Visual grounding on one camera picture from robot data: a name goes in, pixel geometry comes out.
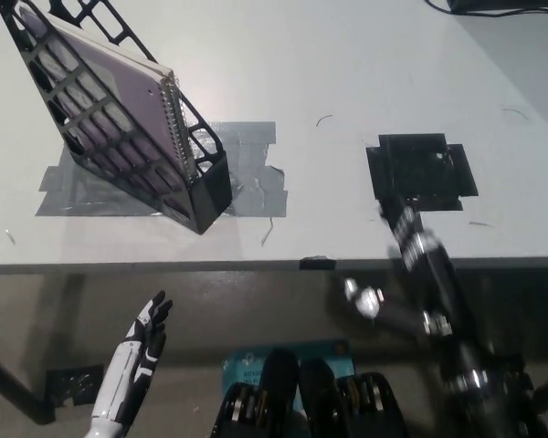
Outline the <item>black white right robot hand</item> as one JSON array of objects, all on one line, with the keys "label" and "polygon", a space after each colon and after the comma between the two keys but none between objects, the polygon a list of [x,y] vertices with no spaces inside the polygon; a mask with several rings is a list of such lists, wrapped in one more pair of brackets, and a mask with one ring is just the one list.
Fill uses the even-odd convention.
[{"label": "black white right robot hand", "polygon": [[359,316],[413,338],[456,338],[475,342],[478,329],[448,253],[422,224],[420,213],[400,196],[380,200],[399,249],[400,265],[412,283],[418,310],[399,303],[380,288],[343,280],[348,308]]}]

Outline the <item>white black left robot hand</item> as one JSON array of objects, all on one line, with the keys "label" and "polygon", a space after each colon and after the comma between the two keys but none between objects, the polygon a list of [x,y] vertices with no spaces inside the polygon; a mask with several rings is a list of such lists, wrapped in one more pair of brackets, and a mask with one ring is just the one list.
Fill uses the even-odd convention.
[{"label": "white black left robot hand", "polygon": [[164,291],[142,308],[114,351],[95,401],[88,437],[125,437],[150,389],[173,301]]}]

